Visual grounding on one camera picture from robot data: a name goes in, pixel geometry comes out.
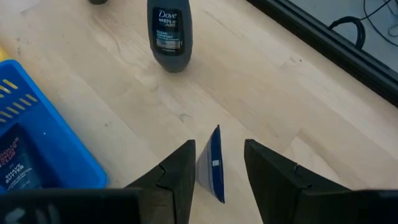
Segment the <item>wooden tabletop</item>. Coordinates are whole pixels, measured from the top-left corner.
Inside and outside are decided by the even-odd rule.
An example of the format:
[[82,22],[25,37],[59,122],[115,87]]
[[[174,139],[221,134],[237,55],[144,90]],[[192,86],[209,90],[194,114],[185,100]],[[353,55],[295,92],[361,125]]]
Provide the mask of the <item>wooden tabletop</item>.
[[398,110],[245,0],[191,0],[178,75],[149,48],[146,1],[0,0],[0,43],[124,187],[221,126],[226,204],[195,186],[190,223],[260,223],[253,138],[351,189],[398,188]]

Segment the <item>blue plastic basket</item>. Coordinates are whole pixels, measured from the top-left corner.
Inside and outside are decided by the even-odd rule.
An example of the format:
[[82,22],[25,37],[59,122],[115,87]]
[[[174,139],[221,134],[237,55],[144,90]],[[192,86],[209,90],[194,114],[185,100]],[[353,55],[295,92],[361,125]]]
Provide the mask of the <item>blue plastic basket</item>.
[[0,136],[19,123],[60,188],[99,189],[107,175],[51,102],[15,60],[0,63]]

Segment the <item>blue packet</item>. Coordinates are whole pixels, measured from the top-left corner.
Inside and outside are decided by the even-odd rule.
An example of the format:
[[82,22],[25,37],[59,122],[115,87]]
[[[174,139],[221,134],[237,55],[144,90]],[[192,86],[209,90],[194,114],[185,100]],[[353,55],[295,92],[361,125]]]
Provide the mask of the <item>blue packet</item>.
[[34,164],[35,147],[16,124],[0,138],[0,189],[41,189],[42,180]]
[[196,165],[196,181],[220,202],[225,203],[223,155],[220,126],[214,130]]

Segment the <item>blue card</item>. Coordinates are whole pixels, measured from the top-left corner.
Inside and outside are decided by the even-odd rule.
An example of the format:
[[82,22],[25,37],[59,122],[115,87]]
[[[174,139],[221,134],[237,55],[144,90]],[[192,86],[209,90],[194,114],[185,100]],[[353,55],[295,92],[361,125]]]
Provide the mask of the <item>blue card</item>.
[[220,126],[214,130],[196,166],[196,181],[225,203],[223,156],[221,154]]

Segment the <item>product label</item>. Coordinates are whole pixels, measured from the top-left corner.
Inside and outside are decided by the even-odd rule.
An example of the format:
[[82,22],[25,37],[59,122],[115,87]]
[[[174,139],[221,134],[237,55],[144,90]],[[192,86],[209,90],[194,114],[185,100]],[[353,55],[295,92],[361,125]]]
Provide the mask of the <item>product label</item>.
[[178,56],[185,51],[180,10],[155,7],[152,18],[153,45],[158,53]]
[[7,191],[39,188],[40,179],[33,170],[26,142],[18,136],[10,142],[0,149],[0,185]]

